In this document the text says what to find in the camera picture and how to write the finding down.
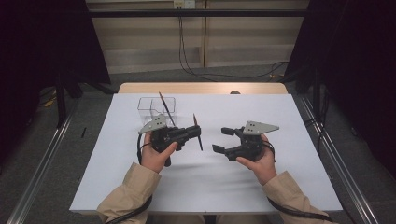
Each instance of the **beige sleeve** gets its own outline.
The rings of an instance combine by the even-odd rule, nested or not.
[[[284,172],[274,178],[272,178],[263,187],[263,190],[268,198],[275,203],[286,207],[291,210],[297,210],[302,212],[317,213],[327,216],[326,213],[318,210],[311,206],[309,199],[300,190],[295,180],[291,177],[289,172]],[[306,224],[317,224],[317,223],[330,223],[324,220],[293,217],[280,213],[285,224],[288,223],[306,223]]]
[[[122,185],[115,188],[99,204],[97,211],[103,222],[130,213],[143,205],[155,191],[161,176],[150,169],[133,163],[124,177]],[[145,211],[126,222],[146,223],[148,212]]]

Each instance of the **hand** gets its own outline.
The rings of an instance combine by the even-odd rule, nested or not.
[[[261,137],[262,141],[268,142],[268,138],[264,134],[262,134]],[[275,169],[274,153],[268,147],[264,147],[262,154],[258,156],[256,161],[250,161],[243,157],[237,157],[236,160],[252,170],[261,185],[265,185],[277,175]]]
[[[152,132],[145,134],[145,145],[142,150],[142,166],[159,173],[168,159],[177,148],[177,142],[172,143],[166,150],[159,153],[151,146]]]

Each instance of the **wall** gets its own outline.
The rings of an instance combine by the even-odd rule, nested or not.
[[[196,0],[196,8],[305,9],[309,1]],[[89,9],[164,9],[173,1],[87,0]],[[178,18],[92,19],[110,74],[178,69]],[[182,18],[190,67],[287,61],[303,18]]]

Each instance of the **black horizontal bar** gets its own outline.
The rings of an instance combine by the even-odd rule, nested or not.
[[[130,9],[87,11],[39,11],[39,14],[90,16],[92,18],[123,17],[304,17],[305,9]]]

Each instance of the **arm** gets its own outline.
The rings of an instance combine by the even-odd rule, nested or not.
[[[122,184],[99,204],[97,211],[103,222],[139,208],[157,188],[161,179],[159,172],[163,169],[166,159],[177,148],[177,143],[170,145],[164,152],[158,153],[149,144],[150,137],[151,133],[146,133],[145,146],[142,150],[142,165],[133,163]],[[147,216],[148,212],[144,211],[122,223],[146,223]]]
[[[262,134],[262,140],[268,141],[268,138]],[[254,172],[260,184],[263,185],[262,188],[267,197],[275,203],[290,210],[327,216],[326,213],[311,206],[309,199],[303,194],[288,172],[277,175],[274,154],[268,147],[264,148],[263,153],[256,161],[249,161],[241,157],[236,158],[236,160]],[[330,223],[319,219],[293,217],[284,213],[280,213],[280,215],[285,223]]]

